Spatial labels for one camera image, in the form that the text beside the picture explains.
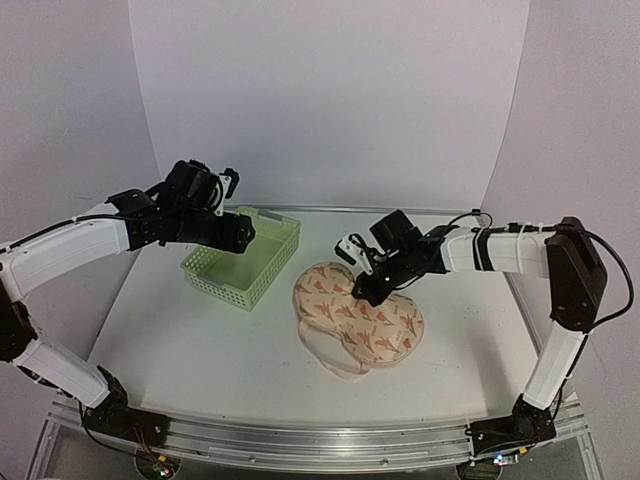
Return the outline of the green plastic basket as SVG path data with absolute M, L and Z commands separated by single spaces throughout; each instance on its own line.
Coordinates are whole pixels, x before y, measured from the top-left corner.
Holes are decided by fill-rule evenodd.
M 236 209 L 252 220 L 254 240 L 242 254 L 196 247 L 181 263 L 195 289 L 251 311 L 299 246 L 301 222 L 263 209 Z

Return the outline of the floral mesh laundry bag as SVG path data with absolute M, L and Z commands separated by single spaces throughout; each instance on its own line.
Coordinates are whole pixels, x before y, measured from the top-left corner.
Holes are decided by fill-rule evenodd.
M 373 307 L 351 295 L 354 285 L 354 275 L 341 263 L 319 263 L 306 269 L 293 287 L 298 322 L 338 337 L 370 370 L 397 365 L 423 340 L 421 310 L 411 298 L 398 294 Z

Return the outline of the beige bra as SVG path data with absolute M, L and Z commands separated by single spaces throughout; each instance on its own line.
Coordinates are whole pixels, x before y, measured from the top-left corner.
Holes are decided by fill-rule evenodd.
M 298 322 L 298 337 L 304 347 L 329 372 L 344 381 L 356 381 L 370 367 L 350 354 L 340 339 L 304 321 Z

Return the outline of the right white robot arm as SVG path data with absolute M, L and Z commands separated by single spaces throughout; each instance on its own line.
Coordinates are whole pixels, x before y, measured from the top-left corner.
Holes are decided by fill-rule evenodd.
M 521 395 L 525 405 L 503 423 L 504 435 L 514 443 L 524 443 L 540 430 L 539 410 L 550 407 L 592 331 L 626 314 L 634 304 L 634 284 L 626 264 L 576 217 L 553 225 L 512 222 L 485 227 L 463 227 L 452 219 L 422 232 L 396 210 L 370 232 L 375 246 L 350 233 L 337 242 L 335 252 L 359 267 L 352 295 L 372 306 L 430 274 L 499 272 L 548 281 L 551 332 Z M 626 304 L 606 316 L 599 314 L 608 282 L 600 249 L 615 261 L 628 291 Z

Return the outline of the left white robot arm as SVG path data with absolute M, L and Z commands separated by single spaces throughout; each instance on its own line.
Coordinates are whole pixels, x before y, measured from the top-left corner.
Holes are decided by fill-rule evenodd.
M 31 321 L 26 296 L 79 267 L 154 244 L 244 253 L 255 237 L 252 220 L 224 209 L 239 181 L 232 168 L 214 173 L 199 161 L 180 160 L 146 191 L 115 194 L 86 213 L 2 245 L 2 361 L 96 408 L 96 421 L 110 435 L 127 435 L 134 415 L 121 404 L 127 395 L 116 379 L 48 340 Z

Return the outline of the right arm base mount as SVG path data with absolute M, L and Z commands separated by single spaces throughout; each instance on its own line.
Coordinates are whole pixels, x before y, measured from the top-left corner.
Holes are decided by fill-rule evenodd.
M 465 435 L 472 443 L 472 457 L 478 459 L 553 440 L 556 437 L 554 420 L 549 407 L 539 409 L 520 395 L 510 415 L 473 421 Z

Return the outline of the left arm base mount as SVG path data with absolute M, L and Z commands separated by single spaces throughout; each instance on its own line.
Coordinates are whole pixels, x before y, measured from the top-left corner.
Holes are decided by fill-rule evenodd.
M 127 441 L 137 441 L 149 447 L 165 444 L 170 426 L 169 417 L 133 408 L 121 383 L 107 370 L 98 367 L 106 380 L 108 395 L 95 408 L 86 408 L 82 425 L 91 432 Z

